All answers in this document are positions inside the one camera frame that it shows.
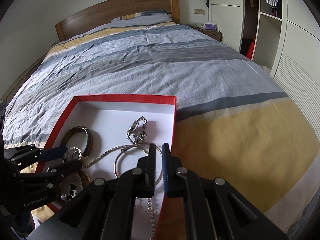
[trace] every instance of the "nightstand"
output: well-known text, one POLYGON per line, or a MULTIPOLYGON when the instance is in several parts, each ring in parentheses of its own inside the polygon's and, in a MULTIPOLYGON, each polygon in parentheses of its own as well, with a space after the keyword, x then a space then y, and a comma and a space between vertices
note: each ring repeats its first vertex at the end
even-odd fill
POLYGON ((205 35, 208 35, 211 38, 214 38, 217 41, 222 41, 222 33, 214 30, 199 30, 205 35))

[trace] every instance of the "wall socket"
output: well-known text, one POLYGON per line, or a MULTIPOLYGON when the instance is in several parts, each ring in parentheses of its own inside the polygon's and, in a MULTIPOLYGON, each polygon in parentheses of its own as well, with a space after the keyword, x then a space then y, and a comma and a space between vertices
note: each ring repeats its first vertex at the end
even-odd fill
POLYGON ((195 14, 205 14, 205 10, 195 9, 195 14))

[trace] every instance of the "screw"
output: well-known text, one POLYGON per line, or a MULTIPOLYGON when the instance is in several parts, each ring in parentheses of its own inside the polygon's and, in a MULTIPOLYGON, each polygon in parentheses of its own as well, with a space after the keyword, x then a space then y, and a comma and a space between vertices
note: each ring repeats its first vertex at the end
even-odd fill
POLYGON ((97 178, 93 182, 96 186, 101 186, 104 184, 104 179, 103 178, 97 178))
POLYGON ((217 185, 223 185, 223 184, 225 184, 225 180, 223 179, 223 178, 216 178, 215 180, 214 180, 214 182, 215 182, 215 184, 217 184, 217 185))
POLYGON ((185 174, 188 172, 188 170, 185 167, 179 167, 179 168, 177 168, 177 172, 179 174, 185 174))
POLYGON ((139 175, 139 174, 142 173, 142 169, 140 169, 140 168, 134 168, 134 169, 132 170, 132 173, 139 175))

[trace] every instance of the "wooden headboard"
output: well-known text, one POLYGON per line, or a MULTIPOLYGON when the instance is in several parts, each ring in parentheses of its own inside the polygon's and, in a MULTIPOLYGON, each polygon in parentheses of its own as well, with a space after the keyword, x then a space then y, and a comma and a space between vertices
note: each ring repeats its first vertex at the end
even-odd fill
POLYGON ((107 0, 69 16, 55 27, 59 41, 65 41, 114 18, 156 9, 167 10, 180 24, 179 0, 107 0))

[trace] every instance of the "bed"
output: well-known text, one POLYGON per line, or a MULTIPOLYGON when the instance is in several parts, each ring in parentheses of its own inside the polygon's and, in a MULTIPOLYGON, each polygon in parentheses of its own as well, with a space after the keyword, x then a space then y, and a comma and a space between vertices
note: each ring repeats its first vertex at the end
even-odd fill
MULTIPOLYGON (((180 25, 179 0, 108 0, 56 30, 60 43, 7 106, 6 148, 43 147, 75 95, 175 95, 172 154, 225 178, 290 239, 301 234, 320 196, 319 141, 260 66, 180 25), (109 23, 148 10, 168 14, 109 23)), ((182 200, 166 199, 158 239, 184 237, 182 200)))

